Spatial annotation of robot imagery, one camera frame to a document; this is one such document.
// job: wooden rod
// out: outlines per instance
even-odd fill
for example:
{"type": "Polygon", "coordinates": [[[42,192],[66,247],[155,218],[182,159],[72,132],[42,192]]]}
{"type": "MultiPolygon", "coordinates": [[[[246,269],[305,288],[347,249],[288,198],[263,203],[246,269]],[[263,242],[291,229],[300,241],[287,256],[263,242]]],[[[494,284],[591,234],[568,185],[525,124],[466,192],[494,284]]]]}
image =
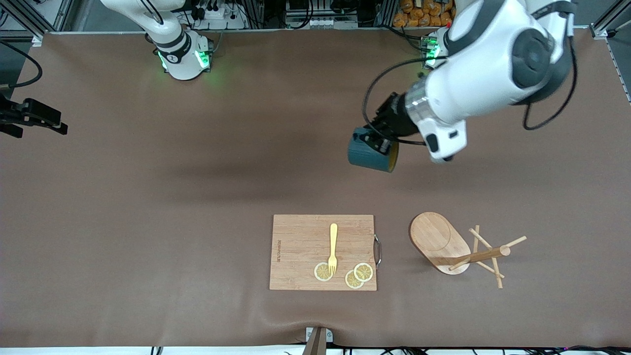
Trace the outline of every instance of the wooden rod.
{"type": "Polygon", "coordinates": [[[525,241],[526,239],[527,239],[527,238],[526,238],[526,236],[523,236],[523,237],[521,237],[521,238],[517,238],[517,239],[513,240],[512,242],[510,242],[510,243],[506,244],[505,246],[507,246],[507,247],[509,247],[509,248],[510,248],[511,246],[513,246],[513,245],[515,245],[515,244],[519,244],[519,243],[521,243],[521,242],[525,241]]]}
{"type": "MultiPolygon", "coordinates": [[[[480,235],[480,226],[478,226],[476,224],[475,226],[475,233],[478,233],[478,235],[480,235]]],[[[480,241],[478,240],[478,238],[473,238],[473,252],[477,253],[478,252],[478,244],[480,243],[480,241]]]]}
{"type": "Polygon", "coordinates": [[[449,267],[449,271],[454,271],[455,269],[463,266],[464,264],[468,264],[470,261],[471,261],[471,258],[464,259],[463,261],[455,264],[454,266],[449,267]]]}
{"type": "Polygon", "coordinates": [[[468,254],[460,256],[459,258],[455,258],[456,264],[460,263],[463,260],[470,259],[469,262],[482,262],[484,260],[489,260],[491,258],[500,258],[501,256],[510,255],[510,248],[505,245],[502,245],[499,248],[493,248],[491,250],[479,251],[477,253],[468,254]]]}
{"type": "Polygon", "coordinates": [[[503,289],[502,278],[500,277],[500,267],[497,265],[497,259],[492,258],[493,260],[493,270],[495,271],[495,280],[497,280],[497,288],[503,289]]]}
{"type": "Polygon", "coordinates": [[[495,274],[495,270],[492,267],[488,266],[487,264],[483,262],[476,262],[476,264],[483,267],[485,270],[489,271],[491,274],[495,274]]]}
{"type": "Polygon", "coordinates": [[[473,230],[473,228],[469,228],[469,232],[471,232],[471,233],[473,234],[473,236],[474,236],[476,239],[478,239],[479,241],[481,241],[481,242],[482,242],[482,244],[484,244],[484,246],[486,246],[488,249],[493,249],[493,247],[492,247],[490,244],[488,244],[488,242],[487,242],[487,241],[485,241],[485,240],[484,240],[484,238],[482,238],[482,237],[478,234],[478,232],[474,231],[474,230],[473,230]]]}

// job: fork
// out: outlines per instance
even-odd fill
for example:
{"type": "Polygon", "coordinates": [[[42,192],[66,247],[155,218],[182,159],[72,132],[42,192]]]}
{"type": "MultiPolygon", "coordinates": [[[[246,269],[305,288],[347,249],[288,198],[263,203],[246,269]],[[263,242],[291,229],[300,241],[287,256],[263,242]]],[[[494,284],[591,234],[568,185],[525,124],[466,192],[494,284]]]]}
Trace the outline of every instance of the fork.
{"type": "Polygon", "coordinates": [[[331,223],[331,256],[329,256],[329,274],[335,275],[335,270],[338,268],[338,259],[335,257],[335,244],[338,242],[338,225],[331,223]]]}

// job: brown tablecloth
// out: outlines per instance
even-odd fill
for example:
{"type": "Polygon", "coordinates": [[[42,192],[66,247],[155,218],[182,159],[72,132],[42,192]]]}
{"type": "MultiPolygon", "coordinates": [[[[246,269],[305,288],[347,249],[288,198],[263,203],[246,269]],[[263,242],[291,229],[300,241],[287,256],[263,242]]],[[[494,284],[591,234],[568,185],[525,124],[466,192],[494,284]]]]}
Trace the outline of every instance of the brown tablecloth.
{"type": "MultiPolygon", "coordinates": [[[[522,107],[470,119],[450,164],[403,147],[387,174],[346,145],[372,78],[413,57],[403,39],[225,37],[187,82],[142,35],[31,51],[44,77],[14,99],[59,109],[69,134],[0,137],[0,345],[261,345],[323,325],[346,346],[631,346],[631,109],[604,41],[577,33],[579,86],[545,129],[524,131],[522,107]],[[500,260],[505,289],[475,265],[434,270],[408,236],[425,211],[470,243],[475,224],[496,245],[527,235],[500,260]],[[379,290],[270,291],[273,214],[374,214],[379,290]]],[[[417,69],[384,78],[371,109],[417,69]]]]}

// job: fork handle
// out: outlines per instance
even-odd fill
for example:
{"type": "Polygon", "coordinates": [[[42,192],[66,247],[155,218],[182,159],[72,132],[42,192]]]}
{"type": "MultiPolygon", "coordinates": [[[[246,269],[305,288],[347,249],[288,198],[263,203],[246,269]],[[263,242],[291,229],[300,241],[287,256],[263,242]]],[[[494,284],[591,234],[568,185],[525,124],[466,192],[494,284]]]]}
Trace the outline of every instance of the fork handle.
{"type": "Polygon", "coordinates": [[[338,242],[338,225],[331,223],[331,256],[335,256],[335,244],[338,242]]]}

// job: metal handle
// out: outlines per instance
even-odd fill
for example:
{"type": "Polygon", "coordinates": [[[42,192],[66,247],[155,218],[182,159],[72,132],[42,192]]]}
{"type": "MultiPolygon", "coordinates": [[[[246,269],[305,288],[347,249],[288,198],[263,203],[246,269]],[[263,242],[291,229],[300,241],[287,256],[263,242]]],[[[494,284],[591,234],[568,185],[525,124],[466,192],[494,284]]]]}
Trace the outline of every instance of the metal handle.
{"type": "Polygon", "coordinates": [[[375,243],[377,243],[377,255],[379,255],[379,258],[377,259],[377,263],[375,263],[375,269],[379,269],[379,264],[381,264],[381,242],[379,241],[379,238],[377,238],[377,235],[375,234],[375,243]]]}

